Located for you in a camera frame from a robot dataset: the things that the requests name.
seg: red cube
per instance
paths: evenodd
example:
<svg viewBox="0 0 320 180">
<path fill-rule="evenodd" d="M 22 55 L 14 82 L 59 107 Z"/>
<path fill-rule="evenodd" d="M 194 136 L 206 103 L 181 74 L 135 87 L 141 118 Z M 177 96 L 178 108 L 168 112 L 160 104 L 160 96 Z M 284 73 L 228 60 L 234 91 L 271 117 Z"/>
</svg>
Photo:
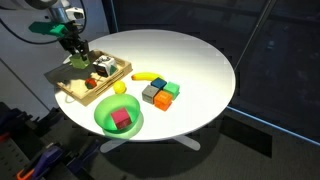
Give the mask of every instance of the red cube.
<svg viewBox="0 0 320 180">
<path fill-rule="evenodd" d="M 121 108 L 117 111 L 112 112 L 111 117 L 114 123 L 116 124 L 118 130 L 123 129 L 132 123 L 126 108 Z"/>
</svg>

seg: lemon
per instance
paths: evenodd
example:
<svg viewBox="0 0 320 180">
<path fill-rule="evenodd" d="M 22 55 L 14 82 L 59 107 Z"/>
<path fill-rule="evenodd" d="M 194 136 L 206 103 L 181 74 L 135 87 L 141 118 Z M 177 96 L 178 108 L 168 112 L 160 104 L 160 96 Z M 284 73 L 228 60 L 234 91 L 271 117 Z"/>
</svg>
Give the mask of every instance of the lemon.
<svg viewBox="0 0 320 180">
<path fill-rule="evenodd" d="M 116 94 L 124 94 L 126 89 L 126 84 L 123 81 L 116 81 L 113 84 L 113 90 Z"/>
</svg>

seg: white tabletop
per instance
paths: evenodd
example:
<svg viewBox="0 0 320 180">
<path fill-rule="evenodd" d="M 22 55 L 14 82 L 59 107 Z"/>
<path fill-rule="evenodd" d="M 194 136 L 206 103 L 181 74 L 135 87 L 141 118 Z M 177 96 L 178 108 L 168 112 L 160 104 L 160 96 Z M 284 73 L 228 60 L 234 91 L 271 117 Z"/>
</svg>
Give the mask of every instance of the white tabletop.
<svg viewBox="0 0 320 180">
<path fill-rule="evenodd" d="M 217 117 L 234 94 L 235 74 L 227 58 L 210 44 L 186 34 L 125 31 L 96 39 L 89 47 L 132 63 L 133 71 L 122 80 L 127 86 L 126 94 L 139 100 L 144 120 L 130 141 L 164 140 L 193 132 Z M 180 94 L 166 112 L 142 100 L 142 91 L 150 82 L 131 80 L 132 74 L 144 71 L 159 73 L 165 80 L 180 85 Z M 63 91 L 55 96 L 70 119 L 105 135 L 94 120 L 94 110 L 113 94 L 111 88 L 88 106 L 72 101 Z"/>
</svg>

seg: yellow banana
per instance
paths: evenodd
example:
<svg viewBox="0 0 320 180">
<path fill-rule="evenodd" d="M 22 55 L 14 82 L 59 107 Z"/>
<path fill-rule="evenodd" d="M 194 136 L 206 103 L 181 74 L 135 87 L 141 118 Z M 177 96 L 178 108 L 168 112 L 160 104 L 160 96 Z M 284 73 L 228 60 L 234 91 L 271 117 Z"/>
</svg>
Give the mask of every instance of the yellow banana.
<svg viewBox="0 0 320 180">
<path fill-rule="evenodd" d="M 140 73 L 136 73 L 136 74 L 133 74 L 131 76 L 131 79 L 132 80 L 136 80 L 136 81 L 141 81 L 141 80 L 147 80 L 147 81 L 153 81 L 157 78 L 161 78 L 161 79 L 164 79 L 163 76 L 161 76 L 160 74 L 156 74 L 156 73 L 153 73 L 153 72 L 140 72 Z"/>
</svg>

